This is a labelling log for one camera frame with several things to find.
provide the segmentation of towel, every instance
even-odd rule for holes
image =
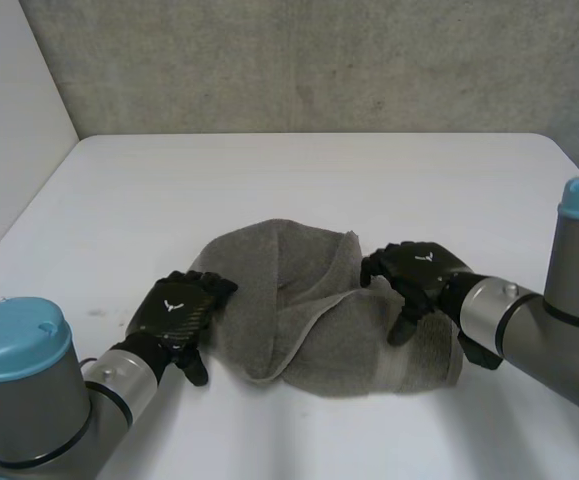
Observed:
[[[360,288],[361,260],[353,232],[289,220],[216,238],[191,268],[239,289],[212,319],[212,353],[248,381],[282,379],[327,397],[455,385],[462,350],[453,323],[430,314],[412,340],[390,346],[404,300],[383,279]]]

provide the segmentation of white logo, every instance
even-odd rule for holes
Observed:
[[[428,262],[433,262],[433,252],[429,252],[429,255],[426,257],[413,257],[416,260],[427,260]]]
[[[167,311],[170,312],[172,310],[177,310],[179,308],[184,307],[185,304],[181,303],[180,305],[169,305],[169,302],[165,300],[165,307],[167,308]]]

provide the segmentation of black ring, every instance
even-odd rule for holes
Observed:
[[[547,300],[542,301],[542,307],[549,315],[551,315],[556,320],[560,320],[561,322],[565,322],[568,323],[569,325],[573,325],[574,327],[579,328],[579,317],[563,312],[562,310],[549,304]]]
[[[32,460],[25,460],[24,462],[5,462],[0,460],[0,467],[8,468],[10,470],[23,470],[26,468],[34,468],[39,467],[51,460],[58,458],[60,455],[66,453],[70,450],[76,443],[78,443],[82,437],[84,437],[87,430],[89,430],[89,425],[91,424],[91,420],[93,418],[93,405],[91,405],[91,400],[89,400],[89,415],[87,415],[87,420],[85,423],[80,427],[80,430],[69,440],[67,443],[62,445],[61,447],[56,448],[53,452],[46,453],[39,457],[36,457]]]
[[[85,385],[88,389],[104,395],[113,403],[115,403],[116,407],[118,407],[118,409],[125,416],[125,420],[127,420],[127,427],[131,428],[131,425],[133,425],[133,414],[131,413],[131,409],[127,405],[127,402],[125,402],[120,395],[111,390],[109,387],[106,387],[98,382],[87,381],[85,382]]]
[[[500,323],[498,323],[498,327],[496,328],[496,350],[498,351],[498,355],[500,355],[502,358],[505,358],[504,354],[502,353],[502,340],[505,337],[505,330],[507,329],[509,320],[511,320],[511,317],[513,317],[514,313],[516,313],[520,307],[522,307],[529,300],[533,300],[539,296],[540,295],[537,293],[529,293],[524,297],[520,297],[518,300],[511,304],[511,306],[500,319]]]

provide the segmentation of tabletop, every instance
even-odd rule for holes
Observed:
[[[353,230],[365,253],[436,241],[542,291],[578,174],[531,134],[92,137],[0,242],[0,298],[53,300],[78,355],[99,356],[157,278],[269,218]],[[166,372],[101,479],[579,479],[579,410],[506,363],[465,362],[453,389],[336,400],[208,369],[200,389]]]

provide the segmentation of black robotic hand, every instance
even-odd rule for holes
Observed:
[[[461,277],[468,276],[473,281],[484,278],[473,274],[449,250],[432,242],[389,244],[387,248],[365,257],[360,270],[360,285],[369,286],[374,276],[385,277],[391,288],[405,299],[405,305],[387,337],[393,346],[407,343],[416,333],[418,321],[437,307],[443,311],[456,307],[452,298],[457,290],[456,281]],[[449,316],[454,321],[457,318],[457,315]],[[500,357],[474,342],[462,330],[458,341],[471,363],[489,370],[495,370],[500,365]]]
[[[142,333],[157,338],[191,383],[205,385],[209,376],[198,339],[212,313],[236,290],[238,285],[215,273],[172,272],[147,294],[127,327],[127,337]]]
[[[382,275],[391,288],[405,299],[398,320],[389,332],[391,345],[404,345],[416,332],[418,321],[434,311],[434,306],[449,278],[469,267],[437,243],[402,242],[389,244],[362,260],[360,285]]]

